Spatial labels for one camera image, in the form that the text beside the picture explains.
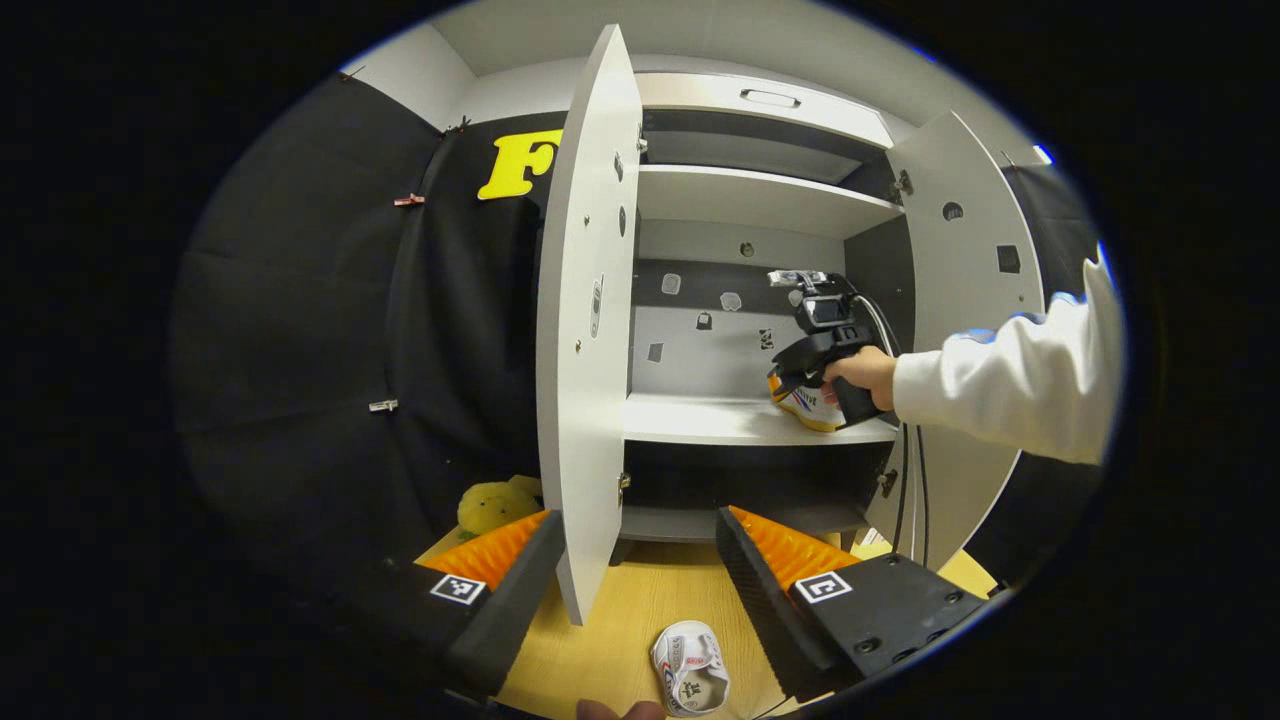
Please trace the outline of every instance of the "orange ridged pad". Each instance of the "orange ridged pad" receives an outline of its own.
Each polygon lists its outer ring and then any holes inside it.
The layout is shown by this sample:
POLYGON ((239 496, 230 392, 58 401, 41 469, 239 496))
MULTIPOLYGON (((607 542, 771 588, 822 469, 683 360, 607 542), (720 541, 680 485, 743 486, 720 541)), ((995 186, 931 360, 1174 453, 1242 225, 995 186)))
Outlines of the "orange ridged pad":
POLYGON ((548 512, 549 510, 543 510, 515 523, 508 523, 497 530, 490 530, 433 557, 422 565, 451 575, 481 580, 489 585, 489 592, 493 592, 507 575, 507 570, 516 564, 516 559, 529 544, 529 538, 534 537, 534 532, 547 519, 548 512))
POLYGON ((730 512, 746 530, 748 537, 764 556, 764 562, 783 591, 791 589, 796 580, 812 578, 831 570, 847 568, 858 559, 838 547, 832 547, 820 539, 792 530, 755 512, 728 506, 730 512))

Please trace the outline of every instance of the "yellow letter f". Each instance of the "yellow letter f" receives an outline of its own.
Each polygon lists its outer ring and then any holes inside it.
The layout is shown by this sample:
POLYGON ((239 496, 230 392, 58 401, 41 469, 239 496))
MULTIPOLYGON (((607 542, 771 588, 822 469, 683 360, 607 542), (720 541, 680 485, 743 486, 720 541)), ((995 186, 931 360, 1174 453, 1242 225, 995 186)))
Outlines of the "yellow letter f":
POLYGON ((534 183, 525 179, 525 168, 532 170, 535 176, 549 170, 552 160, 556 159, 552 146, 559 147, 563 132, 563 129, 526 132, 493 141, 498 149, 498 159, 493 164, 489 183, 481 187, 476 196, 480 200, 517 197, 532 190, 534 183))

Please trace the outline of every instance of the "white cabinet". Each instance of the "white cabinet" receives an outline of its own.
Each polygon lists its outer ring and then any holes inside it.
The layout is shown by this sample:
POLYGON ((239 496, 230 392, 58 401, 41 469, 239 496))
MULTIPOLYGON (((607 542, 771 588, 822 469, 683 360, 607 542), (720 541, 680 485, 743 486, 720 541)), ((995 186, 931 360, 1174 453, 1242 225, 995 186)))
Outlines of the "white cabinet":
MULTIPOLYGON (((955 115, 895 147, 878 113, 812 90, 735 76, 635 74, 618 27, 604 29, 575 90, 552 177, 538 300, 543 486, 564 516, 558 578, 573 623, 589 618, 620 537, 710 541, 716 503, 736 493, 773 503, 771 516, 808 532, 864 523, 840 477, 842 459, 883 464, 893 447, 888 461, 900 464, 899 429, 873 419, 818 433, 771 402, 771 359, 800 331, 787 291, 768 288, 764 275, 842 273, 846 238, 904 214, 916 348, 1016 310, 1042 310, 1021 213, 955 115), (644 160, 641 126, 650 142, 644 160), (736 155, 735 147, 755 150, 736 155), (772 154, 767 163, 762 147, 772 154), (760 169, 771 163, 782 172, 760 169), (895 177, 909 172, 913 191, 901 205, 835 184, 864 163, 892 165, 895 177), (1021 273, 1000 272, 996 245, 1018 249, 1021 273), (678 480, 696 502, 653 502, 648 478, 637 475, 626 495, 620 488, 632 448, 659 460, 774 452, 826 474, 769 487, 767 471, 744 465, 741 482, 723 474, 705 484, 678 480)), ((938 568, 995 502, 1016 456, 934 428, 925 448, 928 565, 938 568)), ((913 473, 890 497, 874 493, 867 507, 877 529, 892 530, 888 509, 901 492, 909 519, 923 520, 915 484, 913 473)), ((905 527, 904 542, 916 542, 918 525, 905 527)))

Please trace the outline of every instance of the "cabinet shelf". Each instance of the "cabinet shelf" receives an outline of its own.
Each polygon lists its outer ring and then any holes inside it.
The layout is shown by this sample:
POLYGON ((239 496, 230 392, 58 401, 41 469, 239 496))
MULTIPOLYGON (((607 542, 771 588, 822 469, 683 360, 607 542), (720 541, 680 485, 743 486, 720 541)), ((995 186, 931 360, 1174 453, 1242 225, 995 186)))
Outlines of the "cabinet shelf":
MULTIPOLYGON (((716 510, 622 506, 622 539, 646 542, 716 542, 716 510)), ((769 519, 810 536, 842 533, 867 525, 856 507, 836 502, 792 503, 769 519)))
POLYGON ((732 223, 845 240, 902 215, 883 200, 799 178, 701 165, 640 165, 646 220, 732 223))
POLYGON ((897 428, 879 418, 835 433, 810 430, 768 398, 631 393, 622 406, 622 437, 687 445, 854 445, 893 442, 897 428))

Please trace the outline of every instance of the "drawer handle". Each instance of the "drawer handle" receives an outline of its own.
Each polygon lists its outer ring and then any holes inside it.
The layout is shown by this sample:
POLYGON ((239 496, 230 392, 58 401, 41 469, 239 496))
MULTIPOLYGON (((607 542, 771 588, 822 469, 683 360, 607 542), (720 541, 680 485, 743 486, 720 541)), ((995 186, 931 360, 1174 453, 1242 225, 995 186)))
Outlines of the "drawer handle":
POLYGON ((776 108, 791 108, 792 110, 800 106, 800 100, 796 97, 791 97, 790 95, 778 95, 777 92, 765 92, 763 90, 744 90, 739 97, 742 100, 750 100, 751 102, 773 105, 776 108))

